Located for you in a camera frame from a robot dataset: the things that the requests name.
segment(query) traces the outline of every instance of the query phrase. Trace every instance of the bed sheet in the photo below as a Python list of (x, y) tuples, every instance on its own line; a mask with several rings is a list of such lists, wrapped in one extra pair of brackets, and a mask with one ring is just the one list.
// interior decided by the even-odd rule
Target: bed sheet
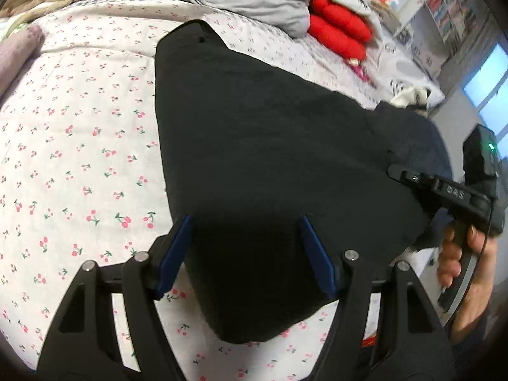
[[(232, 50), (340, 90), (365, 108), (378, 102), (313, 38), (294, 41), (209, 7), (90, 0), (37, 20), (46, 36), (40, 55), (25, 65), (0, 110), (0, 329), (31, 368), (85, 260), (124, 262), (171, 228), (153, 57), (158, 40), (192, 18), (209, 22)], [(124, 363), (136, 368), (121, 296), (113, 301)], [(378, 301), (373, 297), (366, 334), (375, 329)], [(231, 345), (204, 322), (182, 269), (157, 309), (187, 379), (291, 381), (310, 373), (336, 303), (273, 340)]]

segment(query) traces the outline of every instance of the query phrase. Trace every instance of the folded black clothing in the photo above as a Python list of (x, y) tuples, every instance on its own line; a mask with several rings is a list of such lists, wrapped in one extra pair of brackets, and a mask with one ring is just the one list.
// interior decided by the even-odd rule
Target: folded black clothing
[(433, 213), (387, 175), (393, 163), (450, 172), (425, 118), (364, 110), (229, 50), (203, 21), (165, 36), (155, 66), (171, 215), (194, 218), (185, 264), (222, 340), (268, 340), (330, 302), (298, 239), (303, 215), (335, 263), (355, 249), (388, 265), (428, 226)]

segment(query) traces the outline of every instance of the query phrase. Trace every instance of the window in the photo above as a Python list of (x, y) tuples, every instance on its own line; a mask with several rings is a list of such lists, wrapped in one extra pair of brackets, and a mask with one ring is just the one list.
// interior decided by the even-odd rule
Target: window
[(464, 92), (498, 141), (501, 157), (508, 156), (508, 54), (498, 44)]

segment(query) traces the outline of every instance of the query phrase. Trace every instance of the device handle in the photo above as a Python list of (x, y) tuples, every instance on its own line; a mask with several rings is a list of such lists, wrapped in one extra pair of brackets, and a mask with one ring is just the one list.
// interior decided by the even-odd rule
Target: device handle
[(478, 256), (473, 253), (467, 243), (469, 225), (456, 220), (454, 222), (454, 229), (455, 237), (453, 241), (462, 248), (462, 256), (460, 258), (462, 269), (460, 275), (453, 280), (451, 286), (447, 288), (438, 299), (438, 303), (444, 312), (443, 318), (445, 318), (445, 322), (448, 322), (453, 316), (462, 298), (464, 298), (478, 261)]

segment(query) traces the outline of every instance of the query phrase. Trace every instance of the red puffer item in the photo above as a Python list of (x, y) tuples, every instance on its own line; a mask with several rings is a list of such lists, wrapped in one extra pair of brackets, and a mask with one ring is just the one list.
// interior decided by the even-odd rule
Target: red puffer item
[(311, 26), (308, 33), (322, 45), (345, 59), (365, 60), (365, 47), (358, 41), (345, 35), (338, 28), (328, 24), (321, 17), (311, 14)]
[(314, 14), (319, 15), (359, 42), (368, 42), (372, 39), (372, 31), (365, 22), (347, 8), (335, 4), (331, 0), (311, 0)]

